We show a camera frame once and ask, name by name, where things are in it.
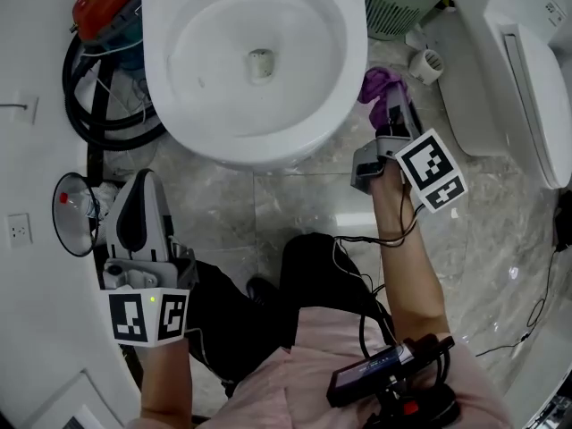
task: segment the hand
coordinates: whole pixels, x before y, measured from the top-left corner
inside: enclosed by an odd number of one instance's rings
[[[396,161],[388,159],[383,175],[378,178],[373,178],[369,183],[369,188],[374,198],[383,198],[401,203],[404,188],[400,165]],[[406,185],[406,198],[409,197],[410,191],[411,187]]]

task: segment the purple rag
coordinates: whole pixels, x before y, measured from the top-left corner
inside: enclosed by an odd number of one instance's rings
[[[364,84],[357,100],[360,104],[368,104],[379,97],[374,109],[369,114],[369,121],[376,130],[387,125],[387,87],[396,82],[401,84],[408,96],[408,101],[411,101],[407,83],[395,71],[383,67],[374,67],[364,77]]]

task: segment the black pants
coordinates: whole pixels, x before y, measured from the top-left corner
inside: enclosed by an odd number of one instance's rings
[[[332,261],[333,244],[333,237],[318,233],[291,240],[282,254],[279,301],[270,307],[244,296],[218,267],[198,262],[200,283],[190,294],[187,317],[187,328],[194,329],[190,353],[224,381],[238,383],[277,348],[294,344],[302,307],[365,313],[381,323],[370,290],[347,273],[359,273],[354,263],[337,246],[343,270]]]

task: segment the pink shirt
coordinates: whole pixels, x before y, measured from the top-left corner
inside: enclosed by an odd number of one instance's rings
[[[296,343],[290,351],[277,349],[236,389],[234,396],[204,429],[333,429],[361,428],[372,413],[375,397],[345,408],[332,408],[325,395],[332,372],[363,359],[359,347],[359,315],[330,308],[303,308],[299,313]],[[366,319],[366,345],[370,352],[384,346],[377,323]],[[461,416],[450,427],[511,427],[501,396],[476,363],[468,348],[457,344],[450,351],[447,384],[455,391]],[[431,387],[436,366],[429,366],[415,386]],[[167,429],[167,425],[137,419],[128,429]]]

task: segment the marble floor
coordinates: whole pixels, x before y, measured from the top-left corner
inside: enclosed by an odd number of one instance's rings
[[[369,65],[391,67],[406,78],[425,129],[437,130],[466,177],[468,195],[438,214],[425,211],[420,223],[445,293],[450,327],[478,353],[527,332],[526,319],[546,284],[557,194],[532,186],[508,159],[464,154],[438,86],[408,76],[412,54],[400,42],[370,41]],[[165,136],[129,153],[106,154],[106,176],[124,179],[146,166],[156,171],[176,236],[244,290],[255,273],[278,281],[282,248],[300,233],[376,234],[371,198],[349,185],[353,152],[374,136],[368,114],[367,106],[356,105],[321,150],[281,172],[234,172]],[[349,253],[362,273],[377,282],[383,278],[379,248],[355,244]],[[558,274],[553,290],[563,281]],[[502,391],[531,343],[516,357],[515,351],[502,349],[479,359]],[[222,387],[207,370],[193,367],[195,413],[212,415],[225,402]]]

